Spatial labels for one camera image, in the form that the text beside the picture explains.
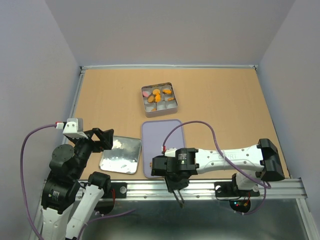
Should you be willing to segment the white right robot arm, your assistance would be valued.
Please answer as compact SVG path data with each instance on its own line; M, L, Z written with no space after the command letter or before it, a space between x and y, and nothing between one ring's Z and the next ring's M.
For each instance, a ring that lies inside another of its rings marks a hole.
M170 148L152 159L151 175L163 177L168 192L175 194L189 185L191 176L231 169L237 171L231 180L214 185L220 199L258 197L259 187L285 179L279 151L268 138L239 149Z

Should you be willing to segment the silver tin lid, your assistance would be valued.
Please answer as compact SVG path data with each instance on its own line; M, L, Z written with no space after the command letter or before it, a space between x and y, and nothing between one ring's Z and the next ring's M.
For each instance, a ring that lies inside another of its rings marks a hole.
M111 150L104 150L99 168L102 171L133 175L137 172L142 141L139 138L114 136Z

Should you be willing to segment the metal tongs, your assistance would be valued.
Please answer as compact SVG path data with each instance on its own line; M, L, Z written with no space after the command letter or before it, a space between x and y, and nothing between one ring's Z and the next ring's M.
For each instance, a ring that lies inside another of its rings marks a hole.
M183 208L184 208L184 205L185 205L185 200L184 200L184 198L183 198L180 190L174 190L174 191L173 191L173 195L174 195L176 201L178 202L179 207L180 207L181 209L183 209Z

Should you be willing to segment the brown scalloped cookie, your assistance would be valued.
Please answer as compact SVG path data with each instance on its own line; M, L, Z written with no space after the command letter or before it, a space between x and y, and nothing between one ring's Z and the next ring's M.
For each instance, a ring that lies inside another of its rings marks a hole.
M161 94L161 91L156 88L156 89L154 89L154 90L152 91L152 94L153 94L153 95L160 95L160 94Z

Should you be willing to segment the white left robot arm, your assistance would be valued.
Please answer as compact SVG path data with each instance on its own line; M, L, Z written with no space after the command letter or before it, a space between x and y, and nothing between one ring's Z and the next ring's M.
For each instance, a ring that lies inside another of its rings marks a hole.
M79 182L91 154L112 149L114 130L93 128L80 135L69 137L72 144L59 145L52 152L41 197L45 240L80 240L99 200L115 202L120 191L120 185L113 185L110 175L102 172Z

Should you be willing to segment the pink round cookie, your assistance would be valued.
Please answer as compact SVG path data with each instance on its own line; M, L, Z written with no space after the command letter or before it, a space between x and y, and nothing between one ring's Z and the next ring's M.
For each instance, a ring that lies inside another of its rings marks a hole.
M151 93L149 93L148 91L143 91L142 95L143 97L147 98Z

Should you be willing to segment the orange fish cookie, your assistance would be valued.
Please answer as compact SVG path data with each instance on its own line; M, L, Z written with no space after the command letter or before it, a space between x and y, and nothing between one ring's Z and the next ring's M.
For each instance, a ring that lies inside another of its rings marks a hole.
M171 89L163 89L162 92L166 95L171 95L172 94L172 90Z
M160 94L157 94L157 95L155 95L154 97L155 97L154 101L155 101L156 103L158 103L158 102L160 102L160 101L162 100L162 96L161 96Z

